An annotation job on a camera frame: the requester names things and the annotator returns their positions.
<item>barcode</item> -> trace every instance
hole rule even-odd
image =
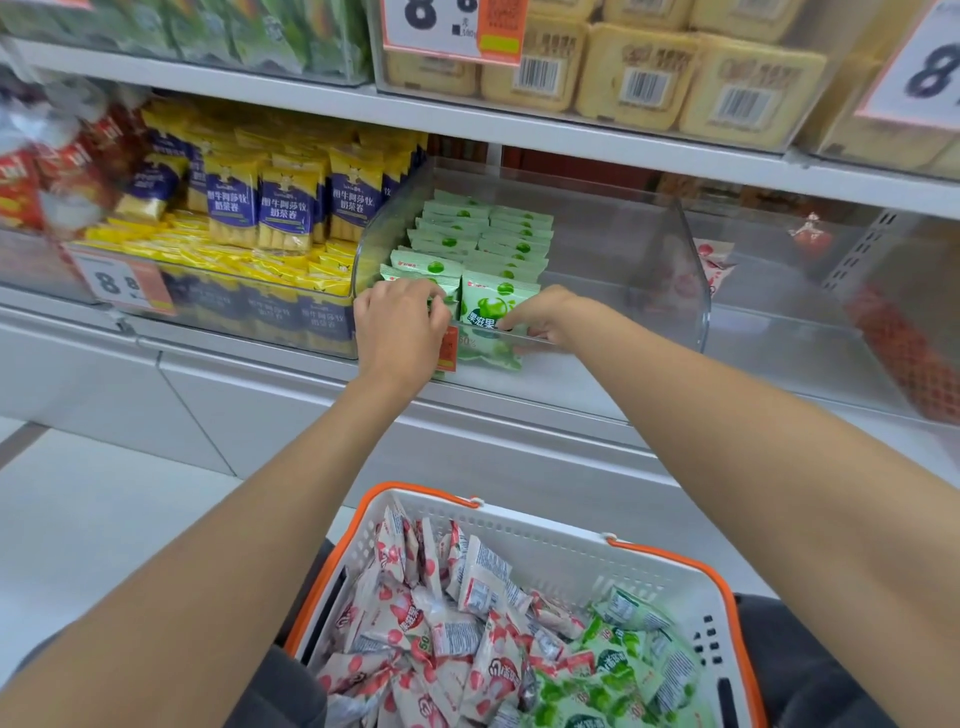
[[[514,72],[514,88],[544,96],[556,96],[563,63],[562,59],[523,56],[520,67]]]
[[[759,130],[766,125],[780,94],[743,86],[724,86],[710,121]]]
[[[663,6],[666,5],[666,0],[628,0],[628,5],[632,11],[663,15]]]
[[[483,637],[478,621],[454,621],[438,624],[434,630],[434,650],[438,655],[463,657],[475,654]]]
[[[672,73],[628,68],[623,75],[623,86],[620,87],[620,101],[625,104],[659,108],[663,105],[663,96],[666,94],[672,76]]]
[[[739,0],[733,9],[741,15],[776,20],[790,0]]]
[[[510,579],[510,565],[483,544],[477,549],[477,566],[481,566],[500,581]]]

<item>tiled floor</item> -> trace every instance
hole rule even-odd
[[[0,418],[0,441],[21,425]],[[0,685],[239,483],[221,473],[47,431],[0,469]],[[337,540],[353,509],[330,529]]]

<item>orange price label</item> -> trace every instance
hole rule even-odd
[[[438,372],[457,371],[457,345],[460,342],[460,330],[447,327],[444,340],[440,343],[440,358],[437,359]]]
[[[388,50],[520,65],[527,0],[380,0],[380,10]]]
[[[100,251],[72,250],[70,257],[100,301],[169,315],[177,313],[156,263]]]

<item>yellow snack packet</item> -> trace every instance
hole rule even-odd
[[[261,156],[250,155],[204,158],[211,241],[256,247],[256,193],[261,163]]]
[[[330,235],[358,241],[383,205],[383,153],[356,145],[330,148]]]
[[[114,212],[125,217],[159,222],[188,166],[185,157],[147,155]]]

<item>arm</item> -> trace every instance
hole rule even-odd
[[[220,728],[377,441],[430,378],[449,312],[428,280],[354,312],[360,374],[314,424],[0,692],[0,725]]]
[[[580,358],[898,725],[955,722],[960,494],[826,410],[559,286],[501,327],[521,323]]]

